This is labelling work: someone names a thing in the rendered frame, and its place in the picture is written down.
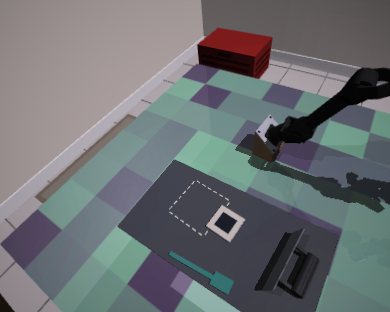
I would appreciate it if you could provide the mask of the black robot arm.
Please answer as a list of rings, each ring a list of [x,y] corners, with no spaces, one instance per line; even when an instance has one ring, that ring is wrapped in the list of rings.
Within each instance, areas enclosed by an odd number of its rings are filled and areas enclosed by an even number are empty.
[[[376,85],[377,81],[387,83]],[[379,100],[390,96],[390,68],[359,68],[347,84],[330,100],[308,116],[287,116],[285,121],[268,128],[265,136],[274,146],[284,143],[305,143],[313,137],[316,127],[349,105],[365,100]]]

